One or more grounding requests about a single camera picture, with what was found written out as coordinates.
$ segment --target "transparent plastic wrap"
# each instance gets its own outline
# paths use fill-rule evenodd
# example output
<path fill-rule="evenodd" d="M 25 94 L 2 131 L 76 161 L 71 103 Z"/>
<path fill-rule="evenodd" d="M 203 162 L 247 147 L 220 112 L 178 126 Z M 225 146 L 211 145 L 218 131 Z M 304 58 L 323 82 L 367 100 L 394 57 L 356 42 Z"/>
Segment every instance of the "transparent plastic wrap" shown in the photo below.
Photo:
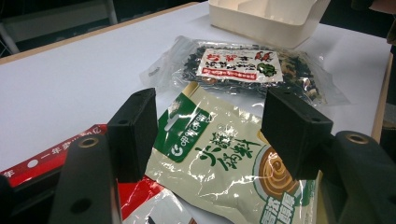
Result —
<path fill-rule="evenodd" d="M 347 103 L 332 84 L 332 76 L 305 52 L 186 36 L 179 36 L 140 78 L 157 91 L 181 91 L 196 81 L 212 93 L 241 94 L 259 101 L 268 87 L 282 87 L 311 105 Z"/>
<path fill-rule="evenodd" d="M 159 119 L 146 175 L 233 223 L 315 223 L 318 182 L 293 180 L 261 126 L 191 82 Z"/>

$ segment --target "white plastic container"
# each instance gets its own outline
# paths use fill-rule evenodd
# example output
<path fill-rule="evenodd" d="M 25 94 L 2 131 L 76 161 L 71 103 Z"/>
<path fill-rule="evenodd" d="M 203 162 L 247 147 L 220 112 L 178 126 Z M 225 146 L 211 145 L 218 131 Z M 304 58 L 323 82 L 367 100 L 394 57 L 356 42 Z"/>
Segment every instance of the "white plastic container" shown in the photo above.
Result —
<path fill-rule="evenodd" d="M 330 0 L 209 0 L 212 25 L 294 49 L 318 26 Z"/>

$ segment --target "floor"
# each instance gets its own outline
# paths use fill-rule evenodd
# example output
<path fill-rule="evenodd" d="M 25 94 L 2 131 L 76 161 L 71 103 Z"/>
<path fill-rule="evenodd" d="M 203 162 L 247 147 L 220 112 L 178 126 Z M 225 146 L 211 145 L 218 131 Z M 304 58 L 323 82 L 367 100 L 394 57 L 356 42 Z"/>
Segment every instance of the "floor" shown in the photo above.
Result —
<path fill-rule="evenodd" d="M 10 13 L 18 13 L 20 6 L 23 6 L 23 11 L 37 10 L 43 7 L 53 7 L 56 4 L 72 4 L 81 0 L 35 0 L 36 5 L 32 4 L 34 1 L 26 0 L 0 0 L 0 20 L 5 14 L 4 3 L 12 2 L 13 11 Z M 149 13 L 167 9 L 169 7 L 179 6 L 190 1 L 188 0 L 113 0 L 117 12 L 117 19 L 119 22 L 135 19 Z M 369 35 L 376 35 L 386 37 L 390 26 L 393 23 L 393 17 L 388 14 L 375 12 L 372 10 L 357 11 L 350 7 L 350 2 L 345 0 L 332 0 L 320 21 L 323 24 L 330 24 L 350 30 L 366 33 Z M 56 41 L 60 41 L 76 35 L 86 34 L 90 31 L 100 29 L 109 25 L 108 20 L 95 21 L 88 24 L 74 27 L 72 29 L 64 30 L 50 35 L 40 36 L 27 41 L 17 43 L 21 51 L 44 46 Z M 0 38 L 0 57 L 9 55 L 7 48 L 3 45 L 3 40 Z M 392 74 L 389 83 L 389 92 L 387 98 L 387 108 L 384 118 L 384 128 L 381 138 L 381 145 L 389 154 L 396 158 L 396 63 L 393 63 Z"/>

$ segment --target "white table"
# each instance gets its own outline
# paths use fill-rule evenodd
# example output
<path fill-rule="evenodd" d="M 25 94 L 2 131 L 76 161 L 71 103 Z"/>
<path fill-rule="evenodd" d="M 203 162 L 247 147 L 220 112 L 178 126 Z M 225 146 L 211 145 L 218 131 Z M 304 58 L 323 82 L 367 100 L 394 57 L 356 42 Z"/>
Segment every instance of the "white table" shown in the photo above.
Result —
<path fill-rule="evenodd" d="M 254 43 L 212 27 L 208 13 L 208 3 L 197 4 L 18 60 L 1 60 L 0 170 L 93 124 L 107 123 L 133 92 L 146 88 L 138 75 L 171 48 L 177 36 Z M 320 24 L 298 49 L 321 58 L 350 101 L 323 109 L 334 121 L 332 132 L 371 135 L 389 58 L 386 40 Z M 158 94 L 159 116 L 176 96 Z"/>

